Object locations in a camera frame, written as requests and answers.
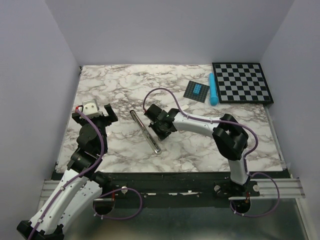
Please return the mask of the black white chessboard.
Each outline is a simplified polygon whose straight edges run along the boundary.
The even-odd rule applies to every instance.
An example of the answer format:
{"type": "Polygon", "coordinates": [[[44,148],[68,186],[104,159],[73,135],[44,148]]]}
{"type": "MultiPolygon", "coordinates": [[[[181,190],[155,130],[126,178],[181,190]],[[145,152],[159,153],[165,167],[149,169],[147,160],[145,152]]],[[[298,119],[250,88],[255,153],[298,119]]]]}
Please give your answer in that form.
{"type": "Polygon", "coordinates": [[[221,104],[273,104],[260,63],[213,62],[217,97],[221,104]]]}

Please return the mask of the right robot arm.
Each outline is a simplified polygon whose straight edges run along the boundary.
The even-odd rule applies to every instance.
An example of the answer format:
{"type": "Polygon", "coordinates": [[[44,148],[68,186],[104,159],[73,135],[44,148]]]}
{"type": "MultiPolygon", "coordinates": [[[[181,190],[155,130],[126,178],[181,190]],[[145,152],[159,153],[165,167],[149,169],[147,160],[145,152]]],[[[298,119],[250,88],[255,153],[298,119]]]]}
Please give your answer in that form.
{"type": "Polygon", "coordinates": [[[150,120],[149,127],[163,141],[177,131],[191,132],[210,137],[219,153],[228,160],[230,168],[230,191],[241,196],[248,190],[249,174],[244,163],[244,150],[248,146],[248,134],[230,114],[221,118],[201,118],[183,114],[176,108],[169,112],[152,104],[144,115],[150,120]]]}

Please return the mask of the dark grey lego baseplate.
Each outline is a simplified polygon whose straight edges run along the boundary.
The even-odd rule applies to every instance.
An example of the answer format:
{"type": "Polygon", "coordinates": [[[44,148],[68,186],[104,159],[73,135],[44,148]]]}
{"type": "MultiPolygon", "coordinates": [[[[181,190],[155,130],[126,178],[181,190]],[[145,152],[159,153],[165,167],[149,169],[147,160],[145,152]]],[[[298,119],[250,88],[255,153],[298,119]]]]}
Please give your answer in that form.
{"type": "Polygon", "coordinates": [[[190,80],[185,89],[183,97],[200,103],[204,103],[206,101],[209,89],[210,87],[208,85],[190,80]]]}

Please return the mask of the white stapler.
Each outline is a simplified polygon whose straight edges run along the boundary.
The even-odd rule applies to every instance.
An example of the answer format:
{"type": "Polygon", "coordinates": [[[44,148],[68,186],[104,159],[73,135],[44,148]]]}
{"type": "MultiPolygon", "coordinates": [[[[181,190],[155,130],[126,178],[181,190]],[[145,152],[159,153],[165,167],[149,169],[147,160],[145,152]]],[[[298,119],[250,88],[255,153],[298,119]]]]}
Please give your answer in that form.
{"type": "Polygon", "coordinates": [[[181,109],[184,111],[184,110],[186,110],[186,109],[188,109],[189,108],[189,106],[188,105],[183,105],[182,107],[181,107],[181,109]]]}

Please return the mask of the black metal stapler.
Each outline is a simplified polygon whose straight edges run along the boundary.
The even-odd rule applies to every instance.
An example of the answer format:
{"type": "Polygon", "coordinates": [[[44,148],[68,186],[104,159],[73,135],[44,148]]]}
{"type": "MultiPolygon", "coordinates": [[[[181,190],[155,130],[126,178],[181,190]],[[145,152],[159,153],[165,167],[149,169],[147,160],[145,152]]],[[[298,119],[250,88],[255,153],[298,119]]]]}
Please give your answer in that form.
{"type": "Polygon", "coordinates": [[[145,125],[143,124],[141,119],[138,117],[137,113],[134,110],[130,110],[129,113],[130,113],[132,119],[135,121],[135,123],[140,128],[142,135],[144,136],[145,140],[147,141],[147,143],[151,147],[152,151],[156,155],[159,155],[162,152],[161,148],[159,147],[157,142],[154,140],[152,135],[149,133],[149,131],[147,130],[147,128],[145,127],[145,125]]]}

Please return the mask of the blue toy microphone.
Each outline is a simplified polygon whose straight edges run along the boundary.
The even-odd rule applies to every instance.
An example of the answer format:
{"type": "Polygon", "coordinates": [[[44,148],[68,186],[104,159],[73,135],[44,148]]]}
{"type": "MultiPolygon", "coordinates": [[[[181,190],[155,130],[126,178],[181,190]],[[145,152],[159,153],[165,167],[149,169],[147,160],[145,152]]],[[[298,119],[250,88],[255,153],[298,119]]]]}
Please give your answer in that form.
{"type": "Polygon", "coordinates": [[[213,73],[209,74],[208,82],[210,91],[209,101],[212,106],[216,106],[219,103],[219,98],[216,89],[215,75],[213,73]]]}

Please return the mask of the aluminium rail frame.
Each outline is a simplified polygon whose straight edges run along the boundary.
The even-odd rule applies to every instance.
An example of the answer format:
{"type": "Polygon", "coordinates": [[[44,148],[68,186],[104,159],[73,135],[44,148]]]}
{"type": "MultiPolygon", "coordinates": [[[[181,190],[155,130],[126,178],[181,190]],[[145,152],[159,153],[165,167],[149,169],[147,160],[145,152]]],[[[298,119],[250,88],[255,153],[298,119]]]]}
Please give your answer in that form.
{"type": "MultiPolygon", "coordinates": [[[[254,173],[252,176],[249,177],[249,180],[255,181],[257,183],[257,186],[254,187],[254,189],[259,191],[259,196],[255,196],[249,200],[250,207],[254,200],[275,200],[277,203],[279,203],[282,199],[299,199],[305,196],[299,179],[288,178],[280,173],[273,172],[269,177],[264,176],[262,174],[254,173]]],[[[59,182],[60,181],[50,181],[45,184],[44,188],[46,190],[46,193],[44,195],[44,204],[48,200],[50,195],[53,193],[54,189],[57,187],[59,182]]],[[[116,208],[115,206],[111,206],[99,210],[94,203],[88,205],[87,207],[89,206],[93,208],[94,215],[100,217],[101,219],[110,218],[111,210],[116,208]]],[[[214,208],[229,208],[235,214],[246,217],[249,215],[250,207],[246,212],[239,211],[239,205],[236,203],[235,199],[231,199],[229,201],[228,207],[214,208]]],[[[144,208],[146,207],[139,206],[134,209],[141,211],[144,208]]]]}

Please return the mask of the blue lego brick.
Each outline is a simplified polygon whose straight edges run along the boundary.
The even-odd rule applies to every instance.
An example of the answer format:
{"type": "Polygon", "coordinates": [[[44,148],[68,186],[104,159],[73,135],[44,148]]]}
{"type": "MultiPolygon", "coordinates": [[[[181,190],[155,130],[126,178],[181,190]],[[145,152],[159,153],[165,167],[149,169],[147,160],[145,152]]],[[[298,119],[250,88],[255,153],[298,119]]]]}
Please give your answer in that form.
{"type": "Polygon", "coordinates": [[[199,95],[202,91],[202,85],[201,84],[195,84],[192,93],[194,95],[199,95]]]}

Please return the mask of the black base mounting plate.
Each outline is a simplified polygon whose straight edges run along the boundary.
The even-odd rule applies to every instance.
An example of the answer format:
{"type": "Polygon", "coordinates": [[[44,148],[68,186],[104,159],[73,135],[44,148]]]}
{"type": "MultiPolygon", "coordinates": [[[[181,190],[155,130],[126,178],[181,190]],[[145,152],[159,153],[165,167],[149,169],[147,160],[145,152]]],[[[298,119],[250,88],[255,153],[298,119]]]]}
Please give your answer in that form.
{"type": "Polygon", "coordinates": [[[231,181],[228,172],[106,173],[89,180],[79,178],[55,200],[55,209],[81,210],[88,205],[144,208],[227,208],[231,199],[247,212],[250,199],[260,195],[254,180],[243,186],[231,181]]]}

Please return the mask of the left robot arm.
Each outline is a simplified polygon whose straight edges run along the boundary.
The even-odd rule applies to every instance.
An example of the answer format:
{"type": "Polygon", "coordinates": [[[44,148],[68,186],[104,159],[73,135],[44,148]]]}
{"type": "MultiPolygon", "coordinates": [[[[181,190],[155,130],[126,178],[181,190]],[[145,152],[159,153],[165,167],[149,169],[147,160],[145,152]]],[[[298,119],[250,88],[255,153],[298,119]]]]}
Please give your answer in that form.
{"type": "Polygon", "coordinates": [[[71,223],[96,197],[107,197],[111,185],[96,171],[108,152],[106,128],[118,121],[110,104],[99,110],[96,99],[77,106],[72,119],[81,128],[77,149],[71,155],[60,182],[41,209],[30,219],[22,220],[17,231],[26,240],[62,240],[71,223]]]}

